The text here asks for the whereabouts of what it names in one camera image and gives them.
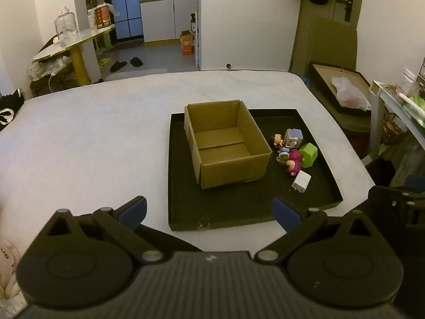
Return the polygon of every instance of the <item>slipper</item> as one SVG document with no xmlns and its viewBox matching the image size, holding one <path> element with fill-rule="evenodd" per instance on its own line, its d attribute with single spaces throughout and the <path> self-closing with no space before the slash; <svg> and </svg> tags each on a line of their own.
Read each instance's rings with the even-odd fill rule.
<svg viewBox="0 0 425 319">
<path fill-rule="evenodd" d="M 127 61 L 123 61 L 123 62 L 119 62 L 119 61 L 117 61 L 116 63 L 114 63 L 113 65 L 112 65 L 112 67 L 110 68 L 110 72 L 111 73 L 114 73 L 114 72 L 116 72 L 116 71 L 118 71 L 118 70 L 120 70 L 122 67 L 124 67 L 124 66 L 126 66 L 127 65 Z"/>
<path fill-rule="evenodd" d="M 133 65 L 133 67 L 140 67 L 143 66 L 143 62 L 138 57 L 133 57 L 130 61 L 130 63 Z"/>
</svg>

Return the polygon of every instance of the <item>toy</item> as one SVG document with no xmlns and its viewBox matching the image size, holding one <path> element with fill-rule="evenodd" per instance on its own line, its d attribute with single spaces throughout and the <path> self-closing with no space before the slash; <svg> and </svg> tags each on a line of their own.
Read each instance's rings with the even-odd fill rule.
<svg viewBox="0 0 425 319">
<path fill-rule="evenodd" d="M 303 154 L 297 149 L 292 149 L 290 151 L 286 165 L 288 166 L 287 172 L 290 173 L 290 176 L 296 176 L 301 170 L 301 158 Z"/>
<path fill-rule="evenodd" d="M 277 161 L 280 163 L 285 163 L 289 159 L 290 149 L 280 148 L 278 151 L 278 156 L 276 157 Z"/>
<path fill-rule="evenodd" d="M 272 136 L 272 139 L 274 141 L 274 145 L 275 148 L 277 148 L 278 150 L 283 146 L 283 139 L 282 139 L 282 135 L 280 134 L 275 134 Z"/>
<path fill-rule="evenodd" d="M 304 193 L 309 185 L 311 175 L 300 170 L 297 177 L 295 178 L 294 183 L 292 184 L 292 188 L 298 190 L 299 193 Z"/>
<path fill-rule="evenodd" d="M 285 134 L 285 146 L 290 149 L 298 149 L 303 142 L 303 132 L 297 129 L 287 129 Z"/>
<path fill-rule="evenodd" d="M 301 159 L 301 166 L 303 168 L 311 167 L 317 158 L 317 147 L 311 143 L 308 143 L 300 149 L 300 152 L 303 154 L 303 158 Z"/>
</svg>

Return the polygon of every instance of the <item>cabinet door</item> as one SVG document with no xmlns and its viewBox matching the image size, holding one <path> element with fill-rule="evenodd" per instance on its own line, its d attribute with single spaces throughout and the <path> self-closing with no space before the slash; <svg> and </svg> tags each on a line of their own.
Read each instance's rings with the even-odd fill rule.
<svg viewBox="0 0 425 319">
<path fill-rule="evenodd" d="M 140 10 L 145 42 L 176 38 L 173 0 L 145 2 Z"/>
<path fill-rule="evenodd" d="M 174 15 L 176 20 L 176 38 L 182 31 L 190 30 L 192 13 L 198 8 L 198 0 L 174 0 Z"/>
</svg>

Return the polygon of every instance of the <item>desk leg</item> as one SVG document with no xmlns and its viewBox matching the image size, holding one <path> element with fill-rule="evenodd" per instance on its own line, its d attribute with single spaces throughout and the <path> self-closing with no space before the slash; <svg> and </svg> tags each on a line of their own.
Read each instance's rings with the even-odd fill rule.
<svg viewBox="0 0 425 319">
<path fill-rule="evenodd" d="M 379 156 L 379 148 L 381 146 L 381 136 L 384 123 L 385 103 L 380 98 L 380 92 L 373 96 L 372 99 L 372 115 L 371 115 L 371 135 L 369 143 L 369 155 L 372 160 L 376 160 Z"/>
<path fill-rule="evenodd" d="M 80 47 L 77 45 L 72 47 L 69 50 L 71 54 L 72 64 L 74 65 L 75 74 L 78 80 L 78 83 L 83 85 L 90 85 L 90 78 L 88 77 L 86 71 L 86 65 L 84 64 L 84 60 L 82 58 Z"/>
</svg>

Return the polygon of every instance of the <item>black bag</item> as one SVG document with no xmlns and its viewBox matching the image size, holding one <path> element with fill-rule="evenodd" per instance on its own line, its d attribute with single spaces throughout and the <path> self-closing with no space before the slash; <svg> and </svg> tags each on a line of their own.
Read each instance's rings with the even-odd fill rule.
<svg viewBox="0 0 425 319">
<path fill-rule="evenodd" d="M 11 95 L 0 97 L 0 131 L 12 122 L 18 110 L 24 104 L 24 96 L 20 89 Z"/>
</svg>

